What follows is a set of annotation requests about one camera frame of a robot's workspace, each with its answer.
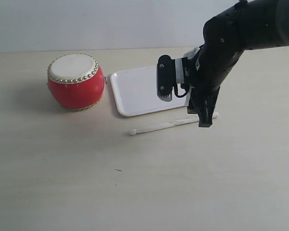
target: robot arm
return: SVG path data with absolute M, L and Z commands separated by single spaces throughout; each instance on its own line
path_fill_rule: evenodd
M 187 113 L 198 114 L 199 127 L 208 128 L 221 84 L 243 52 L 289 46 L 289 0 L 239 0 L 205 23 L 203 37 L 193 55 L 159 58 L 157 94 L 167 102 L 173 90 L 177 97 L 188 95 Z

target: drum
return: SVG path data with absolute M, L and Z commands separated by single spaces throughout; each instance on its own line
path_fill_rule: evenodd
M 81 111 L 92 107 L 103 96 L 103 71 L 97 60 L 86 54 L 68 54 L 48 67 L 48 88 L 64 108 Z

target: white stick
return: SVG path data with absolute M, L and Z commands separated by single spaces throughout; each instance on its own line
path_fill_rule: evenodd
M 217 118 L 219 116 L 218 112 L 213 113 L 213 119 Z M 137 128 L 137 129 L 132 129 L 129 131 L 129 134 L 131 136 L 136 135 L 138 133 L 146 133 L 146 132 L 151 132 L 151 131 L 157 131 L 157 130 L 162 130 L 166 128 L 172 128 L 184 124 L 191 124 L 191 123 L 196 123 L 199 122 L 199 117 L 195 116 L 192 118 L 185 118 L 185 119 L 179 119 L 179 120 L 174 120 L 171 122 L 167 123 L 162 123 L 162 124 L 156 124 L 156 125 L 151 125 L 145 128 Z

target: table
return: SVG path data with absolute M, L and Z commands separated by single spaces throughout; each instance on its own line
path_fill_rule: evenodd
M 81 51 L 106 76 L 191 48 Z M 128 136 L 186 109 L 67 112 L 46 71 L 72 53 L 0 53 L 0 231 L 289 231 L 289 47 L 247 51 L 211 128 Z

